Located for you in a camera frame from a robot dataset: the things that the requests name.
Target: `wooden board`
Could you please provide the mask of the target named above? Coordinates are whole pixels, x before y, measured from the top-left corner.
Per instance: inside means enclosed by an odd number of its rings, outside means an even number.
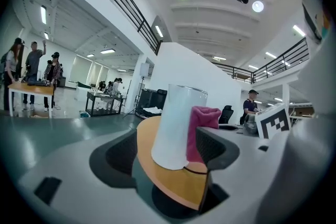
[[[44,87],[44,86],[28,86],[26,83],[21,82],[14,82],[8,86],[10,89],[22,91],[22,92],[31,92],[31,93],[38,93],[38,94],[45,94],[45,95],[53,95],[54,87]]]
[[[152,159],[151,151],[160,116],[142,121],[137,128],[138,159],[149,179],[167,196],[184,206],[198,210],[205,188],[206,175],[182,170],[168,170]]]

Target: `white table leg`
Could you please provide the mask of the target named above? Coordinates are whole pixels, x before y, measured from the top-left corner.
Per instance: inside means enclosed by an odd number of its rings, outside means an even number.
[[[51,119],[51,97],[52,96],[48,96],[48,103],[49,103],[49,118]]]
[[[11,117],[13,116],[13,99],[12,99],[12,89],[8,89],[9,91],[9,95],[8,95],[8,98],[9,98],[9,114],[11,115]]]

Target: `pink towel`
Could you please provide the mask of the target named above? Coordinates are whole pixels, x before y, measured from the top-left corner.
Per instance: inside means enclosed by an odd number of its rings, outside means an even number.
[[[203,163],[196,148],[196,128],[203,126],[218,129],[218,118],[221,114],[222,112],[219,109],[207,108],[205,106],[192,107],[187,141],[187,160],[189,162]]]

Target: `round ceiling light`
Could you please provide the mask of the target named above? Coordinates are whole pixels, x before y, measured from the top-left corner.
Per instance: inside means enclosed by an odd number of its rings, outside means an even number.
[[[255,1],[253,4],[252,4],[252,9],[255,11],[255,12],[262,12],[263,9],[264,9],[264,5],[262,2],[260,1]]]

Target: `jeans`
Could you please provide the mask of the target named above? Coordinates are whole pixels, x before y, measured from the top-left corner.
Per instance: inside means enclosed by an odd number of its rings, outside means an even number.
[[[4,110],[9,111],[9,88],[8,86],[12,84],[12,80],[10,79],[7,71],[4,74]],[[12,93],[12,104],[14,105],[14,93]]]
[[[32,75],[27,76],[27,82],[29,82],[29,81],[37,81],[37,74],[32,74]],[[28,95],[24,94],[23,95],[23,104],[27,104],[27,98],[28,98]],[[31,94],[30,95],[30,104],[34,104],[34,101],[35,101],[35,96]]]
[[[54,107],[54,94],[51,97],[51,108]],[[44,97],[44,107],[45,108],[49,107],[49,105],[48,105],[48,98],[47,97]]]

